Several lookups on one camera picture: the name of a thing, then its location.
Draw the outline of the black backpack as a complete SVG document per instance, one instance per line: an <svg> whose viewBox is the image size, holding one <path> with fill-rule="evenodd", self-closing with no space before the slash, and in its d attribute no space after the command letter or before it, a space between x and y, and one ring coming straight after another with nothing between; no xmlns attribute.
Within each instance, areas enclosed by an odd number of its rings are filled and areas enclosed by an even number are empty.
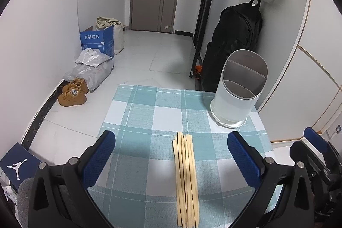
<svg viewBox="0 0 342 228"><path fill-rule="evenodd" d="M200 73L204 91L217 90L223 66L230 54L240 49L256 50L262 29L260 5L260 0L251 0L227 7L221 12L212 41L207 44Z"/></svg>

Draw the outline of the white utensil holder cup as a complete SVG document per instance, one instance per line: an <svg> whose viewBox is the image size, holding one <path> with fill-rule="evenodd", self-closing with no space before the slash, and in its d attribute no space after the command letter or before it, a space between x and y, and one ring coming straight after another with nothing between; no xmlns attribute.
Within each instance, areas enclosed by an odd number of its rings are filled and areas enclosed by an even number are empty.
<svg viewBox="0 0 342 228"><path fill-rule="evenodd" d="M243 126L255 108L268 78L268 66L259 54L240 49L226 60L210 112L227 128Z"/></svg>

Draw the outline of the tan suede boot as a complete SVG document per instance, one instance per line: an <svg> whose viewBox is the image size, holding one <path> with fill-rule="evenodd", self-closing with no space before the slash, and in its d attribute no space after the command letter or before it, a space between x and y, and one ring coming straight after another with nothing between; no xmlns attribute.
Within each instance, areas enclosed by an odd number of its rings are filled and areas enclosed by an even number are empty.
<svg viewBox="0 0 342 228"><path fill-rule="evenodd" d="M66 93L70 87L80 88L85 94L89 92L86 81L84 79L74 79L72 82L63 87L62 93Z"/></svg>
<svg viewBox="0 0 342 228"><path fill-rule="evenodd" d="M58 97L58 102L63 107L83 105L86 101L86 96L80 88L70 87L65 93Z"/></svg>

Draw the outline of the grey plastic parcel bag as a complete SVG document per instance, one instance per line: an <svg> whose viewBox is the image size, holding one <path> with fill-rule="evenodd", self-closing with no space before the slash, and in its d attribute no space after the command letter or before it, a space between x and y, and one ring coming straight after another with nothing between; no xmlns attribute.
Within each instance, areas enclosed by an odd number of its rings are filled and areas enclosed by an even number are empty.
<svg viewBox="0 0 342 228"><path fill-rule="evenodd" d="M84 79L89 91L93 92L105 81L113 68L113 60L108 60L96 68L84 64L77 64L64 74L63 79L67 82L72 82L76 78Z"/></svg>

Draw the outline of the blue jordan shoe box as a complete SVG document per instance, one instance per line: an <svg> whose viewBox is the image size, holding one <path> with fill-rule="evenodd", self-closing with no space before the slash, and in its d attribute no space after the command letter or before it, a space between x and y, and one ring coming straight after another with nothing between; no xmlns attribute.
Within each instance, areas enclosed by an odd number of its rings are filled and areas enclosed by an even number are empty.
<svg viewBox="0 0 342 228"><path fill-rule="evenodd" d="M11 186L18 191L20 184L33 178L41 161L21 144L15 143L1 159L1 169L8 177Z"/></svg>

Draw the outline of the white plastic parcel bag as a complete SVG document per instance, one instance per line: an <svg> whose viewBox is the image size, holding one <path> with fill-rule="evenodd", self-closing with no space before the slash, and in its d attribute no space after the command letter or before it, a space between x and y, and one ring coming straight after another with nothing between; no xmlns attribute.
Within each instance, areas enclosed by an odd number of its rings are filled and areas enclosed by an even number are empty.
<svg viewBox="0 0 342 228"><path fill-rule="evenodd" d="M99 52L98 49L87 48L81 51L75 62L77 64L83 64L97 68L99 65L109 61L111 58L112 57L108 56L107 54Z"/></svg>

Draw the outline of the teal plaid tablecloth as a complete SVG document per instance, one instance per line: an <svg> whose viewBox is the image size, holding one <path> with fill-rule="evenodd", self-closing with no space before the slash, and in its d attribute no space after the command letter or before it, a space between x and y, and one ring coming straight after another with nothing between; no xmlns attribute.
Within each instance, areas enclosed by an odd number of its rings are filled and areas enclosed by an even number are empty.
<svg viewBox="0 0 342 228"><path fill-rule="evenodd" d="M210 114L212 93L123 84L102 123L116 145L89 189L114 227L228 227L253 194Z"/></svg>

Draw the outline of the orange object on floor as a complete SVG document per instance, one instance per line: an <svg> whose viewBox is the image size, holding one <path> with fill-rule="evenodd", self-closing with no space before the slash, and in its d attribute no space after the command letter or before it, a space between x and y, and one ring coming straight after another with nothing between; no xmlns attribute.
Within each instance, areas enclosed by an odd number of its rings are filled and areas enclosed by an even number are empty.
<svg viewBox="0 0 342 228"><path fill-rule="evenodd" d="M194 77L199 80L202 75L202 66L196 65L194 69Z"/></svg>

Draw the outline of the blue cardboard box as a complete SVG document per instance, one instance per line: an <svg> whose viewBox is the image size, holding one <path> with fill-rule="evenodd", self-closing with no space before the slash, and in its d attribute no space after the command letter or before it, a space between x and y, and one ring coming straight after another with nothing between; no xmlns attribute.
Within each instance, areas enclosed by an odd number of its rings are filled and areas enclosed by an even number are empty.
<svg viewBox="0 0 342 228"><path fill-rule="evenodd" d="M82 50L87 48L98 49L99 52L114 57L114 43L111 37L112 31L105 30L93 31L91 28L80 33Z"/></svg>

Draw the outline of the beige canvas bag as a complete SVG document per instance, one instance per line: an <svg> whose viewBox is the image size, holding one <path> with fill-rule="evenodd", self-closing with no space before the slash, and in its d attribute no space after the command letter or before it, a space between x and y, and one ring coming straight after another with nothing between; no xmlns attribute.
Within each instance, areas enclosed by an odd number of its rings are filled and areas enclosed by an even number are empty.
<svg viewBox="0 0 342 228"><path fill-rule="evenodd" d="M112 17L98 17L96 21L97 30L110 29L112 31L112 39L114 43L114 54L117 55L124 49L124 29L125 26L121 21Z"/></svg>

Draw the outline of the black metal rack frame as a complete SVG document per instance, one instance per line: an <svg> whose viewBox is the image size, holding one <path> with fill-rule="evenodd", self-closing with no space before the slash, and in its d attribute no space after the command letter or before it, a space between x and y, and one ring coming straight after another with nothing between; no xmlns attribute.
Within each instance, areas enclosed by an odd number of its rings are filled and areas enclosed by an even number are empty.
<svg viewBox="0 0 342 228"><path fill-rule="evenodd" d="M192 66L190 69L190 78L194 76L195 66L200 57L200 51L202 48L203 39L205 36L206 26L208 23L208 17L210 13L212 0L201 0L200 8L198 13L198 19L196 22L195 33L193 37L193 42L195 45L195 54L192 61Z"/></svg>

